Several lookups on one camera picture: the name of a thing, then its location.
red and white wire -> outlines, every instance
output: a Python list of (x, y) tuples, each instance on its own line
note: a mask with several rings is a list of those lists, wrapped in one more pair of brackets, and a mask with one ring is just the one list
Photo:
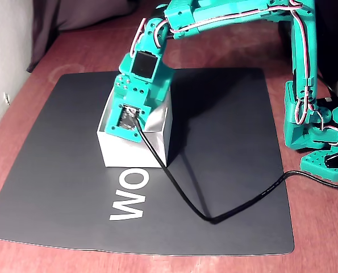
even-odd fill
[(143, 37), (143, 33), (142, 33), (142, 31), (143, 31), (143, 29), (144, 29), (144, 27), (145, 27), (145, 23), (146, 23), (146, 18), (143, 18), (142, 20), (141, 20), (141, 23), (140, 23), (140, 26), (139, 26), (139, 28), (137, 29), (137, 31), (136, 31), (136, 34), (135, 34), (135, 37), (134, 37), (134, 39), (133, 39), (133, 41), (132, 41), (132, 44), (131, 44), (131, 48), (130, 48), (130, 57), (131, 58), (133, 58), (133, 56), (134, 56), (134, 54), (135, 54), (135, 46), (136, 46), (136, 44), (139, 42), (139, 41), (141, 41), (141, 38)]
[(160, 41), (158, 40), (158, 32), (160, 30), (161, 27), (163, 27), (165, 24), (168, 23), (168, 20), (162, 20), (155, 28), (155, 30), (153, 31), (153, 40), (155, 41), (155, 45), (157, 48), (161, 47)]
[[(338, 132), (338, 128), (335, 127), (335, 126), (331, 126), (331, 125), (328, 125), (328, 126), (324, 126), (324, 118), (322, 116), (322, 114), (318, 111), (318, 110), (315, 110), (314, 107), (312, 105), (309, 105), (309, 109), (311, 111), (315, 111), (318, 116), (320, 117), (320, 130), (323, 131), (324, 129), (331, 129), (331, 130), (335, 130)], [(329, 145), (331, 146), (338, 146), (338, 142), (337, 143), (331, 143), (331, 142), (328, 142)]]
[[(299, 3), (296, 2), (295, 0), (289, 0), (289, 2), (293, 6), (299, 5)], [(300, 27), (300, 33), (301, 33), (301, 39), (302, 39), (302, 45), (303, 45), (304, 73), (305, 73), (305, 79), (307, 81), (307, 79), (309, 78), (309, 66), (308, 66), (308, 56), (307, 56), (308, 48), (307, 48), (307, 43), (306, 43), (305, 27), (299, 17), (299, 14), (295, 10), (291, 10), (290, 12), (292, 16), (294, 17), (294, 20), (297, 21)], [(299, 119), (299, 108), (301, 104), (300, 98), (298, 98), (298, 102), (295, 107), (295, 122), (297, 125), (303, 124), (306, 119), (307, 109), (309, 105), (308, 99), (309, 99), (309, 86), (308, 86), (308, 82), (306, 82), (305, 89), (304, 89), (303, 113), (300, 119)]]
[[(291, 10), (298, 10), (298, 9), (301, 9), (301, 8), (302, 8), (302, 4), (298, 4), (298, 5), (295, 5), (295, 6), (280, 6), (280, 5), (277, 5), (277, 6), (269, 7), (265, 10), (251, 10), (251, 11), (245, 11), (243, 13), (238, 13), (238, 14), (222, 15), (222, 16), (202, 20), (202, 21), (196, 22), (194, 24), (190, 24), (186, 27), (180, 28), (179, 30), (173, 30), (171, 28), (170, 31), (175, 34), (175, 33), (183, 32), (183, 31), (191, 30), (192, 28), (204, 26), (206, 24), (215, 23), (215, 22), (219, 22), (219, 21), (223, 21), (223, 20), (236, 19), (236, 18), (241, 18), (241, 17), (250, 16), (250, 15), (259, 14), (259, 13), (264, 13), (264, 12), (269, 12), (269, 11), (276, 11), (276, 10), (291, 11)], [(154, 37), (155, 45), (157, 46), (157, 48), (161, 47), (160, 42), (158, 41), (158, 37), (157, 37), (158, 31), (166, 23), (168, 23), (167, 19), (163, 20), (155, 28), (153, 37)]]

mouse pad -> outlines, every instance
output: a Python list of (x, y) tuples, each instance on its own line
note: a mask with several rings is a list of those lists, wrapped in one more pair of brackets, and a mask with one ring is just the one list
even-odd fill
[[(104, 166), (96, 131), (117, 74), (59, 79), (0, 192), (0, 239), (133, 254), (292, 252), (285, 183), (212, 225), (190, 210), (163, 170)], [(282, 175), (262, 70), (179, 69), (171, 90), (169, 169), (199, 210), (217, 216)]]

white box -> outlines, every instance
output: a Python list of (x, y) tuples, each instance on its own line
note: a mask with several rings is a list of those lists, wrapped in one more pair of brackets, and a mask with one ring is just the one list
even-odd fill
[[(126, 168), (160, 168), (146, 144), (132, 142), (105, 132), (106, 123), (111, 113), (114, 88), (108, 97), (97, 135), (106, 167)], [(162, 162), (167, 165), (170, 133), (172, 125), (171, 92), (168, 91), (165, 101), (148, 117), (144, 134), (154, 147)]]

wooden table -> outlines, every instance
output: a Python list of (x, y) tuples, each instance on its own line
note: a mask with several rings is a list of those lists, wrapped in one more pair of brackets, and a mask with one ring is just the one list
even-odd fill
[[(140, 19), (134, 14), (62, 34), (36, 67), (0, 122), (0, 190), (36, 117), (59, 77), (66, 73), (116, 71)], [(292, 79), (277, 25), (253, 22), (170, 40), (165, 55), (173, 68), (261, 67), (276, 122), (285, 171), (298, 169), (302, 154), (285, 147), (283, 98)], [(320, 85), (319, 96), (326, 89)], [(295, 177), (287, 181), (295, 250), (266, 257), (157, 257), (53, 249), (0, 241), (0, 272), (338, 272), (338, 191)]]

robotic arm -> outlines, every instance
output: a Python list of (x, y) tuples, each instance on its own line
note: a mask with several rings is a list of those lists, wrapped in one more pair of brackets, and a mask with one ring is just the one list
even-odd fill
[[(326, 125), (332, 120), (338, 123), (338, 109), (332, 113), (316, 104), (314, 0), (172, 0), (168, 5), (157, 6), (148, 20), (141, 21), (130, 52), (119, 67), (105, 132), (133, 142), (142, 141), (135, 119), (145, 127), (150, 113), (164, 101), (174, 75), (174, 69), (162, 62), (168, 38), (182, 39), (212, 28), (259, 19), (292, 22), (294, 78), (285, 86), (285, 144), (294, 150), (332, 146), (332, 151), (338, 152), (338, 125)], [(323, 157), (330, 153), (322, 152)], [(303, 158), (303, 169), (338, 179), (328, 174), (325, 163), (312, 164), (311, 157)]]

